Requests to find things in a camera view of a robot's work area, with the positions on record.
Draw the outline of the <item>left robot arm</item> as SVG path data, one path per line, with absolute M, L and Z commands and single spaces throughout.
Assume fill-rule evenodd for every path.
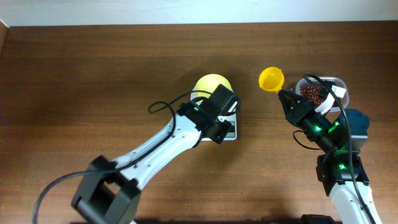
M 232 128 L 227 116 L 238 110 L 239 98 L 220 84 L 209 93 L 181 104 L 156 135 L 112 161 L 97 157 L 88 166 L 71 206 L 88 223 L 133 223 L 141 192 L 153 176 L 202 139 L 221 144 Z

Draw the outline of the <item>yellow plastic measuring scoop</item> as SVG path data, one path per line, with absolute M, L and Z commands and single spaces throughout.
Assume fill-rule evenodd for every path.
M 285 78 L 282 70 L 277 67 L 268 67 L 259 76 L 259 87 L 268 92 L 281 91 Z

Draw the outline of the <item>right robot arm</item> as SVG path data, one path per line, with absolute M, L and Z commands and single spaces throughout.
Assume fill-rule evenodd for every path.
M 359 157 L 368 139 L 369 117 L 355 109 L 334 122 L 315 111 L 309 98 L 280 90 L 286 120 L 301 129 L 323 152 L 317 158 L 317 176 L 343 223 L 380 223 L 369 178 Z

